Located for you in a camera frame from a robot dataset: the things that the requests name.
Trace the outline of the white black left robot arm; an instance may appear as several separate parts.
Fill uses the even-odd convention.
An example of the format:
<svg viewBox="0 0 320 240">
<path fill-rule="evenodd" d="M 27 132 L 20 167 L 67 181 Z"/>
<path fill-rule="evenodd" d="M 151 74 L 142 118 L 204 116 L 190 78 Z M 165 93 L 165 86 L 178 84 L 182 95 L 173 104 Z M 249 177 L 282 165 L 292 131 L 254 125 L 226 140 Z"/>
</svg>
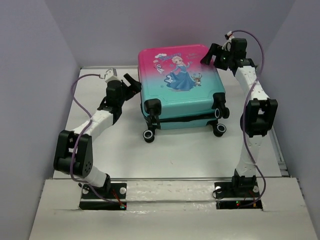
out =
<svg viewBox="0 0 320 240">
<path fill-rule="evenodd" d="M 114 73 L 106 73 L 105 96 L 94 114 L 73 101 L 88 115 L 88 120 L 72 130 L 62 130 L 57 138 L 53 168 L 69 175 L 72 180 L 86 184 L 97 196 L 104 198 L 110 194 L 110 176 L 94 166 L 93 142 L 122 114 L 123 104 L 141 92 L 142 85 L 128 73 L 124 80 Z"/>
</svg>

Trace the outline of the pink teal kids suitcase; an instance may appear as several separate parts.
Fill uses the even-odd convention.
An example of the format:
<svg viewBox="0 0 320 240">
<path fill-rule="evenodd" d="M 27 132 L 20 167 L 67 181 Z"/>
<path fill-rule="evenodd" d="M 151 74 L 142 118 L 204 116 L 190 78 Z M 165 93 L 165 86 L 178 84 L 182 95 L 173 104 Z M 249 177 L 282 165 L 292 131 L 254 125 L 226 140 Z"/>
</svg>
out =
<svg viewBox="0 0 320 240">
<path fill-rule="evenodd" d="M 197 128 L 210 125 L 221 137 L 227 128 L 226 91 L 217 69 L 201 63 L 209 48 L 203 44 L 147 48 L 138 54 L 141 83 L 140 108 L 147 129 L 147 143 L 156 130 Z"/>
</svg>

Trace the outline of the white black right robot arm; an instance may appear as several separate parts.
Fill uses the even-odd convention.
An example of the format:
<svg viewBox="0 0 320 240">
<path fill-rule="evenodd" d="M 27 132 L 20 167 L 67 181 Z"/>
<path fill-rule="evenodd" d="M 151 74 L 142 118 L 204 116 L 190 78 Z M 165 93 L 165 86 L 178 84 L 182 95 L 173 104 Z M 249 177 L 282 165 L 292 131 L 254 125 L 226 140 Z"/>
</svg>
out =
<svg viewBox="0 0 320 240">
<path fill-rule="evenodd" d="M 263 90 L 257 67 L 247 57 L 246 39 L 229 38 L 224 45 L 213 43 L 200 62 L 230 70 L 245 94 L 240 118 L 243 137 L 240 159 L 231 181 L 217 182 L 212 196 L 216 200 L 246 197 L 258 200 L 264 193 L 257 182 L 257 174 L 262 173 L 257 165 L 258 155 L 263 138 L 273 126 L 278 102 Z"/>
</svg>

